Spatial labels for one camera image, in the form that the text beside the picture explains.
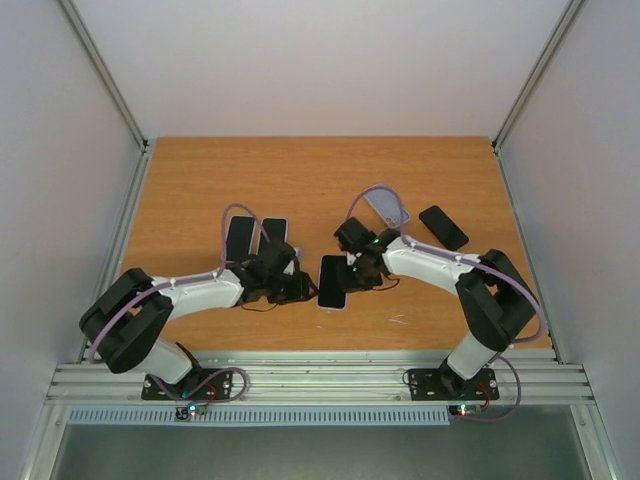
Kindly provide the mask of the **black phone case top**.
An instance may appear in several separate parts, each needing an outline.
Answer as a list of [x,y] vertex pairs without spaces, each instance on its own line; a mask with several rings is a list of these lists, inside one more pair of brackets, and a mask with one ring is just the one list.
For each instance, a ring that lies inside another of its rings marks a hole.
[[325,255],[321,259],[317,305],[325,310],[343,310],[346,293],[340,286],[339,273],[346,266],[344,256]]

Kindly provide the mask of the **black phone case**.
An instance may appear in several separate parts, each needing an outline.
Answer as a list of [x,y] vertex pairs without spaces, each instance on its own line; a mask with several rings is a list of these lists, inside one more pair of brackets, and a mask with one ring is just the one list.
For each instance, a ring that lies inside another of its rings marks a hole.
[[469,237],[437,205],[432,205],[420,212],[418,218],[448,250],[457,251],[469,243]]
[[321,259],[317,305],[325,310],[343,310],[346,293],[340,286],[339,273],[346,266],[344,256],[325,255]]

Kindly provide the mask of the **black phone white edge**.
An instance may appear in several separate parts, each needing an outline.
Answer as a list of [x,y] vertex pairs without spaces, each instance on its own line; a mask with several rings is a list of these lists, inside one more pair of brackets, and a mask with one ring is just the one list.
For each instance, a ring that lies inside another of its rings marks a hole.
[[280,217],[267,217],[262,220],[262,227],[270,240],[285,241],[288,234],[288,220]]

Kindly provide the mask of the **light blue phone case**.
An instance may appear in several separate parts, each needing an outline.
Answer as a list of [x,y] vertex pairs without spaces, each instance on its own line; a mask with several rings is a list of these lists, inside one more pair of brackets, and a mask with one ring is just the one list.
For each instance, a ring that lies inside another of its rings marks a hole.
[[258,251],[262,251],[269,240],[285,241],[288,234],[288,220],[280,217],[266,217],[261,221]]

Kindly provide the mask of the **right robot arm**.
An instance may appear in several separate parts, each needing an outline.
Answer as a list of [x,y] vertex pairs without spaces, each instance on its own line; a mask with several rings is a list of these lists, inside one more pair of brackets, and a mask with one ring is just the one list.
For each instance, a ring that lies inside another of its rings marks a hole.
[[354,217],[334,232],[347,254],[347,271],[360,285],[372,278],[400,276],[456,296],[468,333],[443,360],[437,379],[447,398],[473,389],[480,370],[514,344],[541,314],[540,304],[503,252],[462,254],[421,243],[396,229],[380,234]]

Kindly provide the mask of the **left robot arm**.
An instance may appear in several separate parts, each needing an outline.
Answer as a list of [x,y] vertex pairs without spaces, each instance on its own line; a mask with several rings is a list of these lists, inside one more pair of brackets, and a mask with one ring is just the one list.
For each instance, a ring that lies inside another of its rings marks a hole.
[[188,349],[161,338],[168,323],[260,300],[277,306],[306,302],[317,294],[296,249],[273,240],[257,254],[200,274],[152,277],[129,269],[89,307],[79,327],[90,343],[89,362],[101,361],[113,374],[142,371],[189,398],[200,389],[203,368]]

